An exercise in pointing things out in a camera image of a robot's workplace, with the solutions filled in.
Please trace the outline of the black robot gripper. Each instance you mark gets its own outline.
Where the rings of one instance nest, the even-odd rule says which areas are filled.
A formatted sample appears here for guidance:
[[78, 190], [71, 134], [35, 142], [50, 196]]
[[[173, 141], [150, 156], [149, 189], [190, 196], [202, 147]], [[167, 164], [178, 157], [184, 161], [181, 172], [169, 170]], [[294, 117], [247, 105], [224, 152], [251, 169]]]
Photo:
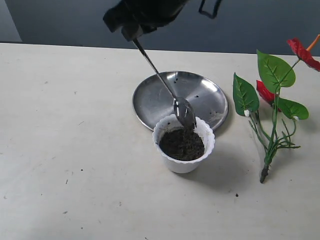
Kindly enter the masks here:
[[121, 0], [106, 11], [103, 21], [112, 33], [121, 29], [131, 42], [173, 22], [186, 4], [186, 0]]

